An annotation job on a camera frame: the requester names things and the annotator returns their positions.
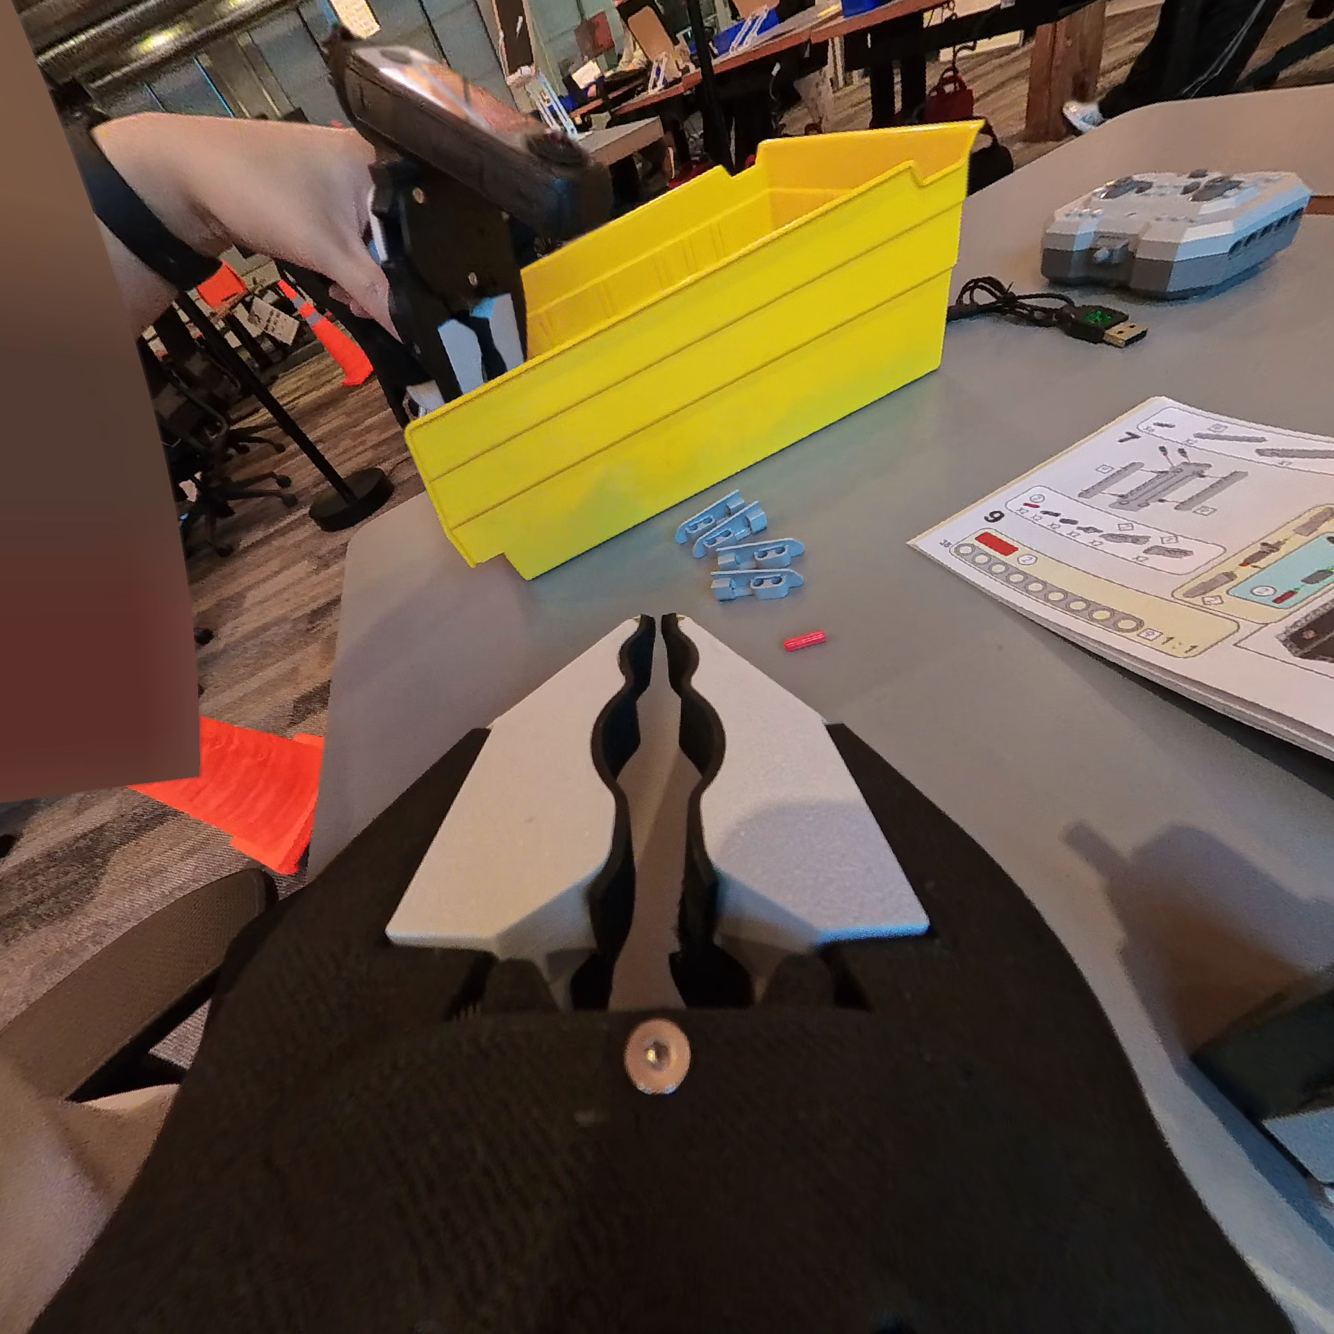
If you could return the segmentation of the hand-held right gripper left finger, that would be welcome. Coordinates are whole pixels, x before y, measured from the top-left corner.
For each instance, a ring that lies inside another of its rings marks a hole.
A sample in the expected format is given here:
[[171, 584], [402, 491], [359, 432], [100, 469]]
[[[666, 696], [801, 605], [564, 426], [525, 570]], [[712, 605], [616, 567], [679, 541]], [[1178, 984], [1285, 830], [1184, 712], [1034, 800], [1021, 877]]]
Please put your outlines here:
[[532, 963], [606, 1008], [635, 910], [619, 775], [639, 744], [654, 619], [622, 621], [495, 717], [385, 926], [395, 945]]

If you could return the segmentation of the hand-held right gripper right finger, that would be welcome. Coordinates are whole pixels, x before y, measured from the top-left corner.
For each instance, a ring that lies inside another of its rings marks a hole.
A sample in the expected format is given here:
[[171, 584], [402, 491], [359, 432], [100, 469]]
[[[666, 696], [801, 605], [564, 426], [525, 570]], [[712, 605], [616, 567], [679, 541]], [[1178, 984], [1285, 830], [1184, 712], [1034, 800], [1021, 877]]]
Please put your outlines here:
[[925, 935], [928, 916], [820, 712], [687, 616], [661, 618], [686, 800], [673, 983], [743, 1008], [791, 955]]

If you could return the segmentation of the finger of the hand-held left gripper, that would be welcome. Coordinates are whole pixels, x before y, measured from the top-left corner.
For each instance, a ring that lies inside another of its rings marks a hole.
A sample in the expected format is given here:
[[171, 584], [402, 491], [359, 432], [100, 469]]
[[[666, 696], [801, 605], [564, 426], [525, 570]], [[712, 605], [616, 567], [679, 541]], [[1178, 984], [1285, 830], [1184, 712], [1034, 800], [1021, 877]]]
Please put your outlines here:
[[469, 320], [446, 318], [437, 325], [440, 368], [436, 387], [443, 401], [452, 401], [487, 382], [487, 350], [482, 337]]
[[510, 292], [487, 295], [472, 307], [472, 330], [482, 376], [501, 376], [525, 363], [525, 312]]

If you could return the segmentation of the yellow plastic bin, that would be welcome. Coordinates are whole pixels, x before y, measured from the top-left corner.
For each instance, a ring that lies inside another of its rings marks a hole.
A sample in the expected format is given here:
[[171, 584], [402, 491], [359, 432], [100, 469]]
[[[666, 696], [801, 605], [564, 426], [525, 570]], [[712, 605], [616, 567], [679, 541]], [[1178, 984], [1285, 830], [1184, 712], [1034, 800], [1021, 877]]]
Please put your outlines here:
[[932, 372], [980, 128], [766, 139], [529, 264], [525, 362], [405, 427], [458, 554], [541, 576]]

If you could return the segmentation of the grey desk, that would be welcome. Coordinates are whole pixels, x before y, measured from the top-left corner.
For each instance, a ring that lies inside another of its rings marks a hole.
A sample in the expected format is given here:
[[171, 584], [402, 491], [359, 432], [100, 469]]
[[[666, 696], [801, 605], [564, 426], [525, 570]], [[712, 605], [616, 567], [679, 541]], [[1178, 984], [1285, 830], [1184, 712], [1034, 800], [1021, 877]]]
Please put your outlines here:
[[[909, 548], [1121, 411], [1166, 394], [1330, 435], [1330, 215], [1262, 270], [1150, 305], [1111, 350], [983, 318], [932, 375], [743, 472], [807, 542], [784, 603], [717, 605], [673, 544], [693, 504], [525, 581], [466, 567], [429, 501], [344, 557], [317, 874], [468, 728], [625, 616], [685, 612], [849, 725], [1024, 888], [1096, 992], [1181, 1165], [1298, 1331], [1330, 1331], [1330, 1223], [1189, 1062], [1330, 964], [1330, 768], [1125, 675]], [[791, 635], [826, 643], [786, 653]]]

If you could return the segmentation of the long wooden desk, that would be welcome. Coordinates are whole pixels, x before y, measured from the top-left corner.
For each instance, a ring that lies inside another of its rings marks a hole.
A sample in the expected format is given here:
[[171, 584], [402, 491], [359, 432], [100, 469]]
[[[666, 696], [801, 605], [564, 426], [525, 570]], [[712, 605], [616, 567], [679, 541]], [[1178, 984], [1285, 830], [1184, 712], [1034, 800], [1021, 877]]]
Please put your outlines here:
[[913, 36], [923, 29], [920, 20], [926, 13], [949, 5], [949, 2], [938, 1], [897, 1], [884, 2], [852, 16], [843, 16], [839, 5], [833, 5], [826, 14], [818, 8], [804, 10], [763, 33], [759, 40], [746, 45], [736, 43], [721, 58], [712, 59], [708, 69], [692, 68], [674, 82], [642, 91], [622, 101], [616, 112], [628, 116], [632, 112], [676, 100], [706, 85], [706, 75], [711, 75], [712, 84], [720, 88], [724, 77], [737, 74], [749, 65], [757, 64], [769, 69], [785, 50], [826, 45], [877, 26], [909, 24], [906, 32]]

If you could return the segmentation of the person's left hand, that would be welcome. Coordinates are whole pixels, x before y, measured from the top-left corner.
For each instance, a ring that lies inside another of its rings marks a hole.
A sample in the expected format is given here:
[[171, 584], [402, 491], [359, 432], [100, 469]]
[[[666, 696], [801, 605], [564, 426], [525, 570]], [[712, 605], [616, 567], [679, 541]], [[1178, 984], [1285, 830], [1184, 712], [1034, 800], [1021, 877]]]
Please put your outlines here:
[[367, 242], [372, 165], [375, 149], [349, 130], [330, 130], [319, 151], [296, 152], [295, 221], [285, 224], [280, 245], [283, 257], [322, 276], [346, 308], [398, 340], [389, 283]]

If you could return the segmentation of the orange traffic cone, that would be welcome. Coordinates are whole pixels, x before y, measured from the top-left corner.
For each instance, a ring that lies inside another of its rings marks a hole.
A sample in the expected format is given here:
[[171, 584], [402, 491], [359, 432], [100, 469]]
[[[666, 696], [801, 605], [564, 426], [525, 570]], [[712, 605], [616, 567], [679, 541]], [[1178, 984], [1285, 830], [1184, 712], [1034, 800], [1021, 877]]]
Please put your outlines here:
[[308, 324], [309, 331], [341, 371], [343, 388], [359, 387], [375, 375], [370, 359], [365, 355], [357, 341], [354, 341], [340, 324], [317, 308], [305, 292], [290, 286], [286, 279], [279, 279], [277, 289], [290, 301], [298, 317]]

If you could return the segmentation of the black pole floor stand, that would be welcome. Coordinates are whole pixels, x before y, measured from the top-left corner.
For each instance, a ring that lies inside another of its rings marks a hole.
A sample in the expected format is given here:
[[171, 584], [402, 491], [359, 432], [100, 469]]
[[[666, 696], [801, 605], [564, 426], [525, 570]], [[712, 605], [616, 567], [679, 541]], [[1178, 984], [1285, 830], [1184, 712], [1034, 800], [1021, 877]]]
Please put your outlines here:
[[309, 519], [325, 532], [351, 528], [381, 509], [392, 493], [391, 478], [379, 468], [369, 467], [340, 474], [318, 446], [306, 436], [296, 420], [267, 389], [263, 379], [228, 343], [213, 324], [209, 312], [190, 295], [178, 292], [177, 305], [183, 318], [196, 328], [202, 341], [216, 355], [225, 369], [239, 381], [245, 391], [267, 411], [279, 430], [308, 458], [309, 464], [325, 480], [325, 487], [308, 504]]

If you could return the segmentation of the orange ribbed plastic sheet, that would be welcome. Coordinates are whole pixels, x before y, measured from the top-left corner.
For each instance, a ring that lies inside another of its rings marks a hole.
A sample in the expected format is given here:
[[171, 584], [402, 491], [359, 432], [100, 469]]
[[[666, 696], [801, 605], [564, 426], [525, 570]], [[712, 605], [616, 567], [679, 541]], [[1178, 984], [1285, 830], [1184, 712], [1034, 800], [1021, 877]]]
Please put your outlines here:
[[324, 739], [283, 737], [200, 718], [199, 775], [136, 784], [139, 791], [219, 829], [238, 852], [290, 875], [309, 843]]

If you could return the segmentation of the taupe chair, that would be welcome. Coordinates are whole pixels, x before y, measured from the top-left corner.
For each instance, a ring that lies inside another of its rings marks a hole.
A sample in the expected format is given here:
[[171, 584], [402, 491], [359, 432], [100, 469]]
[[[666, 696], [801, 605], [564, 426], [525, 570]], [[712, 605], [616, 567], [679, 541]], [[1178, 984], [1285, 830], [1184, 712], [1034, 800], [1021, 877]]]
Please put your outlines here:
[[264, 869], [222, 875], [130, 926], [2, 1028], [2, 1063], [40, 1096], [87, 1102], [186, 1069], [155, 1046], [210, 999], [237, 935], [279, 900]]

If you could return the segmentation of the building instruction booklet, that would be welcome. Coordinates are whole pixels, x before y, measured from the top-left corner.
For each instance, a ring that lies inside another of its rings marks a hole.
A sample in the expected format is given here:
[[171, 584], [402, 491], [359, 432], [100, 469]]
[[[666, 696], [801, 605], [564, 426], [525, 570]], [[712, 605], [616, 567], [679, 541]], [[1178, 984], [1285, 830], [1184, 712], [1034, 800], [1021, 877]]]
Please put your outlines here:
[[1060, 637], [1332, 756], [1332, 440], [1154, 395], [912, 547]]

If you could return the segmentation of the person's beige sweater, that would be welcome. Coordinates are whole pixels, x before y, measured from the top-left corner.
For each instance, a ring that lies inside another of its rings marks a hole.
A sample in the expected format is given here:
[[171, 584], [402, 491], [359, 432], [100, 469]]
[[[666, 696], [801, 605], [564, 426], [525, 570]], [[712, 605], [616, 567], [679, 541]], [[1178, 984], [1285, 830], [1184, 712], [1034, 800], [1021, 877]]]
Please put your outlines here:
[[88, 1102], [1, 1069], [1, 1329], [24, 1332], [107, 1224], [175, 1095], [155, 1085]]

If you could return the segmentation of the grey remote control unit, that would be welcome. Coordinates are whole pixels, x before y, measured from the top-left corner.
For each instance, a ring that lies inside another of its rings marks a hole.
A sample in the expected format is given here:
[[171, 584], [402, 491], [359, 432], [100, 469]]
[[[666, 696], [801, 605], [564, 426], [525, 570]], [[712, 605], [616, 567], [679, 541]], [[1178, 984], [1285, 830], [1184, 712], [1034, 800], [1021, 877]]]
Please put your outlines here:
[[1201, 295], [1287, 248], [1310, 197], [1290, 171], [1121, 176], [1054, 210], [1040, 273], [1156, 298]]

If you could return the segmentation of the wooden post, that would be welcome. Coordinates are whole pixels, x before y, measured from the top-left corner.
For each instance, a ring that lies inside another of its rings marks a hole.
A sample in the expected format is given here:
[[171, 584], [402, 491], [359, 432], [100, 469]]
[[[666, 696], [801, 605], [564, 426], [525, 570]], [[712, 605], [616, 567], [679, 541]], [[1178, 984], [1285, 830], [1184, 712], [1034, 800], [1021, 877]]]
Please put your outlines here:
[[1056, 2], [1050, 23], [1038, 24], [1029, 52], [1024, 138], [1054, 141], [1067, 125], [1066, 101], [1086, 101], [1101, 75], [1105, 1]]

